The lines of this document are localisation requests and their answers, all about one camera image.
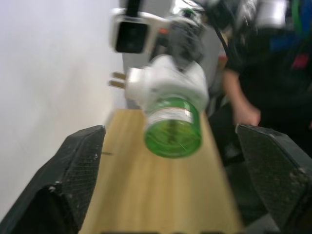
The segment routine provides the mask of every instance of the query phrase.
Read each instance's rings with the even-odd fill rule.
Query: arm
[[[233,109],[234,124],[257,126],[260,122],[260,111],[245,97],[239,83],[239,74],[226,69],[222,77],[223,88]]]

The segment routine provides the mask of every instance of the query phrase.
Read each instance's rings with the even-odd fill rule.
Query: person's hand
[[[251,104],[244,104],[234,109],[234,124],[258,126],[261,112]]]

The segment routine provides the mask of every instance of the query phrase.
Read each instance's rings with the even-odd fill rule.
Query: bottle label
[[[183,108],[165,108],[153,112],[147,120],[147,127],[164,120],[182,120],[193,123],[193,114]]]

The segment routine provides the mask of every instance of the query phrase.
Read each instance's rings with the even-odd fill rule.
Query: wooden board
[[[80,234],[239,231],[241,222],[205,116],[201,149],[183,159],[149,152],[143,142],[144,121],[140,110],[116,111]]]

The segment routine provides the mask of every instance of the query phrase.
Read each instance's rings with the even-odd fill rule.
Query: green bottle
[[[155,155],[181,158],[192,155],[201,145],[197,109],[182,97],[159,99],[146,112],[145,144]]]

